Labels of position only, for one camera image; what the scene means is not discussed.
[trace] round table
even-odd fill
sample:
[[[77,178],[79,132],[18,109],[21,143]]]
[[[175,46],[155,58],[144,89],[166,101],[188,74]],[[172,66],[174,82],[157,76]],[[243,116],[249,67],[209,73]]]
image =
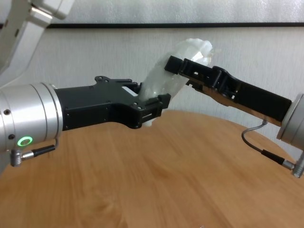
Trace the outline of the round table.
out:
[[[303,227],[304,180],[243,143],[243,130],[167,111],[137,130],[64,132],[56,151],[0,176],[0,227]],[[247,138],[288,157],[258,133]]]

